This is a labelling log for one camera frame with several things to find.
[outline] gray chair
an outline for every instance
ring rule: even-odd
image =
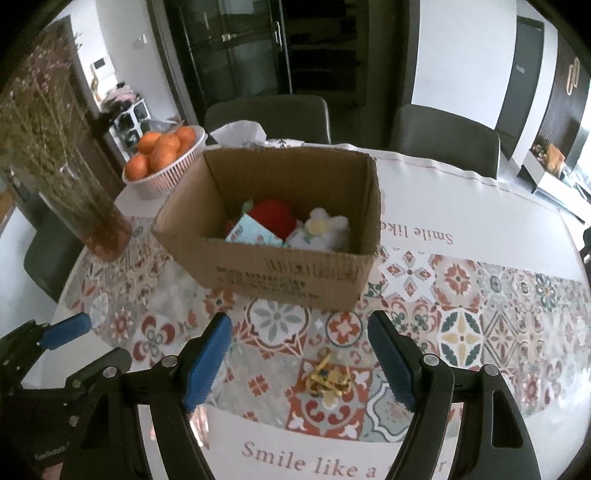
[[[501,143],[494,130],[468,118],[426,106],[404,105],[394,115],[389,149],[496,179]]]
[[[330,144],[328,106],[316,95],[269,95],[216,103],[207,109],[204,127],[212,132],[237,120],[260,123],[267,138]]]
[[[49,211],[25,254],[25,271],[56,303],[84,245]]]

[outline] chair backrest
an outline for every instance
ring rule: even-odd
[[[316,95],[269,95],[217,103],[207,109],[204,127],[211,132],[238,120],[260,123],[267,138],[330,144],[328,106]]]
[[[403,105],[394,115],[389,149],[496,179],[500,145],[499,135],[486,125],[435,108]]]

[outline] fruit basket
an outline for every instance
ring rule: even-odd
[[[203,127],[198,125],[191,126],[197,134],[195,144],[178,159],[162,170],[148,175],[141,180],[128,180],[125,170],[122,178],[125,184],[132,185],[143,199],[153,200],[172,191],[178,185],[183,174],[187,171],[191,163],[199,156],[205,147],[207,134]]]

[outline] dark door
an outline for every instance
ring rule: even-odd
[[[568,158],[579,133],[588,94],[589,74],[559,33],[554,83],[535,143],[544,149],[552,143]]]
[[[214,103],[291,93],[280,0],[177,0],[167,14],[201,121]]]
[[[513,69],[496,131],[501,150],[511,158],[530,114],[538,86],[544,51],[544,24],[530,18],[517,17]]]

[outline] screw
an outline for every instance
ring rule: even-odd
[[[166,368],[174,367],[178,363],[178,358],[174,355],[167,355],[162,359],[162,366]]]
[[[499,374],[499,369],[494,365],[486,364],[484,366],[484,372],[490,375],[491,377],[494,377],[495,375]]]
[[[107,367],[103,370],[103,377],[113,378],[117,375],[117,367]]]
[[[434,367],[439,364],[439,358],[437,357],[437,355],[428,353],[423,357],[423,362],[425,362],[430,367]]]

